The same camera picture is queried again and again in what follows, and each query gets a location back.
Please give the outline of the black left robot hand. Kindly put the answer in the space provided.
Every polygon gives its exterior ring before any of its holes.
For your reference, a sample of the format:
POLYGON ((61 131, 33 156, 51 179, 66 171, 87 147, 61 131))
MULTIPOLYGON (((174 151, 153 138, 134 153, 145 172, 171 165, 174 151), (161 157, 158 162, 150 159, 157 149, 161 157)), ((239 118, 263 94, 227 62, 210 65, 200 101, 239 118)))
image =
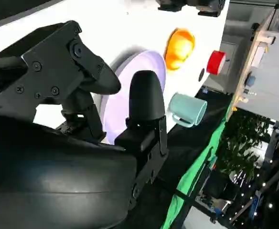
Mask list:
POLYGON ((224 6, 225 0, 200 0, 196 8, 200 16, 218 17, 224 6))

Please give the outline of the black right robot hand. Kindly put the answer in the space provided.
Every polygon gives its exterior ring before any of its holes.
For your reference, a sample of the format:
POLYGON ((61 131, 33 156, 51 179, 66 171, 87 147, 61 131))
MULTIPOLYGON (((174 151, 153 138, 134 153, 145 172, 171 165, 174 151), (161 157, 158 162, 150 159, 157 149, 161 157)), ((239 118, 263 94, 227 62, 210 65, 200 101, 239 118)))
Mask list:
POLYGON ((121 89, 76 21, 38 28, 0 52, 0 229, 108 229, 167 159, 164 99, 136 72, 113 145, 92 94, 121 89))

